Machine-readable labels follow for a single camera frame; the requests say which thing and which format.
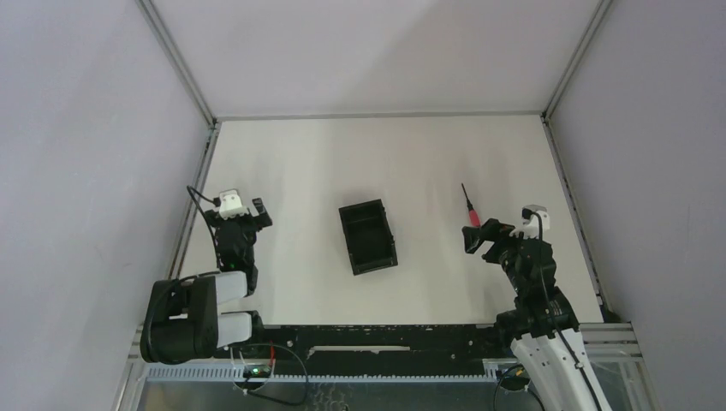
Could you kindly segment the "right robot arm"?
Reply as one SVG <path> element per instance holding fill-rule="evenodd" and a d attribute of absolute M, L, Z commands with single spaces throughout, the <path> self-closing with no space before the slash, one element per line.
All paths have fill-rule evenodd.
<path fill-rule="evenodd" d="M 556 284 L 552 246 L 543 239 L 544 219 L 533 214 L 531 221 L 534 235 L 495 218 L 462 229 L 466 253 L 490 243 L 482 259 L 499 266 L 515 291 L 514 309 L 496 316 L 496 348 L 517 359 L 544 410 L 609 410 L 580 322 Z"/>

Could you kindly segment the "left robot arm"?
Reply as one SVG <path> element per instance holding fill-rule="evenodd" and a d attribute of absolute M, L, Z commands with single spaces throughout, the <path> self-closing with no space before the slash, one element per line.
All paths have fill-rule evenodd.
<path fill-rule="evenodd" d="M 219 310 L 254 294 L 259 275 L 254 245 L 257 234 L 272 225 L 262 199 L 253 200 L 255 213 L 237 199 L 224 199 L 217 210 L 205 212 L 218 268 L 153 284 L 140 338 L 145 362 L 179 365 L 211 358 L 230 344 L 248 357 L 265 351 L 268 336 L 256 311 Z"/>

